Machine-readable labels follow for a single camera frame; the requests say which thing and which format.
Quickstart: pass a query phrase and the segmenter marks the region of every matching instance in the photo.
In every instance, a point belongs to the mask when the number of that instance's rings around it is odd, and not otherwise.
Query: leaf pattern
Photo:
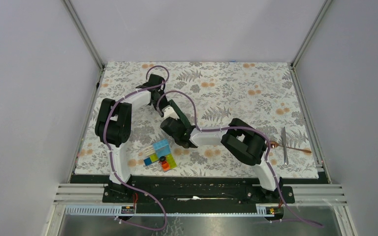
[[[200,126],[227,125],[233,118],[264,132],[280,143],[280,132],[286,126],[289,146],[309,148],[296,92],[287,63],[238,62],[110,62],[101,81],[90,123],[77,154],[76,174],[109,174],[107,147],[95,135],[95,122],[104,98],[118,100],[143,84],[147,70],[163,65],[170,71],[166,90],[178,89],[195,102]],[[166,77],[160,68],[153,73]],[[193,107],[179,94],[168,95],[193,124]],[[152,106],[132,114],[131,135],[126,143],[128,166],[133,175],[192,177],[255,177],[250,166],[239,162],[223,146],[201,146],[184,149],[160,129],[163,119]],[[178,166],[163,172],[159,165],[144,166],[142,149],[166,139]],[[312,155],[288,149],[289,165],[283,164],[283,149],[272,149],[270,163],[286,178],[317,178]]]

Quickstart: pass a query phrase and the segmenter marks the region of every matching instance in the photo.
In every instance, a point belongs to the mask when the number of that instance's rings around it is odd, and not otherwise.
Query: floral tablecloth
[[[310,149],[305,122],[292,84],[287,63],[240,62],[110,62],[100,84],[91,121],[81,151],[76,174],[109,174],[106,147],[95,135],[95,122],[104,98],[118,100],[145,82],[153,65],[170,71],[166,91],[181,90],[196,104],[201,126],[228,125],[233,118],[263,131],[281,143],[280,133],[286,127],[288,146]],[[161,68],[153,73],[166,78]],[[193,123],[193,108],[180,94],[168,94]],[[255,177],[252,169],[231,155],[223,146],[184,149],[161,129],[162,118],[152,106],[132,114],[132,130],[127,145],[128,166],[133,175]],[[177,167],[163,172],[157,163],[144,166],[142,149],[167,139]],[[288,149],[289,165],[284,165],[283,148],[270,152],[270,163],[284,178],[317,178],[314,157]]]

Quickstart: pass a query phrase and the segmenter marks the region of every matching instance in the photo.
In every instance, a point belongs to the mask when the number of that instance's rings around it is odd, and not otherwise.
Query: knife
[[[289,160],[287,159],[287,149],[286,149],[286,144],[287,144],[286,143],[286,127],[282,128],[281,136],[282,136],[282,144],[283,144],[284,164],[288,165]]]

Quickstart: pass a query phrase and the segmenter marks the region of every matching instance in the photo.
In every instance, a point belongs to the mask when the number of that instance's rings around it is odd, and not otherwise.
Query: white wall
[[[41,233],[97,73],[60,0],[0,0],[0,236]]]
[[[297,69],[357,231],[378,235],[378,1],[334,1]]]
[[[324,0],[72,2],[105,62],[291,62]]]

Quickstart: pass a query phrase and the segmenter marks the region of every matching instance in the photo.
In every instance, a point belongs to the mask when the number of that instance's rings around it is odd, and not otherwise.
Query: wooden spoon
[[[283,147],[282,145],[278,144],[276,141],[270,141],[270,146],[272,148],[277,148],[279,146]],[[298,150],[298,151],[303,151],[304,153],[312,153],[310,150],[305,150],[305,149],[299,149],[299,148],[294,148],[294,147],[286,147],[286,148],[290,148],[290,149]]]

